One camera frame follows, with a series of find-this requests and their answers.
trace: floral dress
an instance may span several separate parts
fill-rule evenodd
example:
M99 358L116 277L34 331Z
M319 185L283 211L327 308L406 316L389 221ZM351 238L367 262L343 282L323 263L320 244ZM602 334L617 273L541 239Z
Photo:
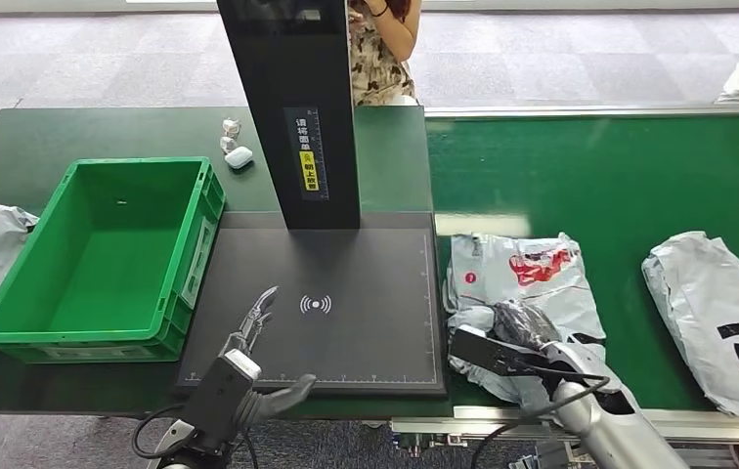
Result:
M350 24L352 101L355 106L383 106L396 96L415 99L415 84L407 63L399 63L375 29L367 8L357 8L364 21Z

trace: wireless symbol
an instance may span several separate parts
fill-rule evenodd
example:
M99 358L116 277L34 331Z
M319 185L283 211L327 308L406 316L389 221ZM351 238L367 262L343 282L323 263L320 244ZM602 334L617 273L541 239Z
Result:
M328 315L331 309L332 299L328 295L320 300L313 300L306 295L300 299L300 312L304 315L309 313L310 310L323 311L325 315Z

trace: person's hand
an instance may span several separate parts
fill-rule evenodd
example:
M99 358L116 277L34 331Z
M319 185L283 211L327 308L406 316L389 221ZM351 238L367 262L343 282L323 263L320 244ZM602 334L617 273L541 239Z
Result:
M350 8L349 9L349 23L355 24L355 23L362 23L362 22L364 22L364 15Z
M356 12L352 8L349 9L349 32L356 33L362 26L364 26L365 20L364 15Z

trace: red logo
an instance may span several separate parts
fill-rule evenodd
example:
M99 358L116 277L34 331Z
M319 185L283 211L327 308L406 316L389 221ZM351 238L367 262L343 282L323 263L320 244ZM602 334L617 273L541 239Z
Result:
M510 256L508 264L516 274L519 284L530 285L535 281L549 281L562 271L562 266L571 261L571 252L568 249L545 251L538 254L523 254Z

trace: green plastic crate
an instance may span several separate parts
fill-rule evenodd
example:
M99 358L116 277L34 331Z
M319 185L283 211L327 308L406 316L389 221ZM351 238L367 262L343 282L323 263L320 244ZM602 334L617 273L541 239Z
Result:
M74 162L0 286L0 350L176 361L225 199L208 158Z

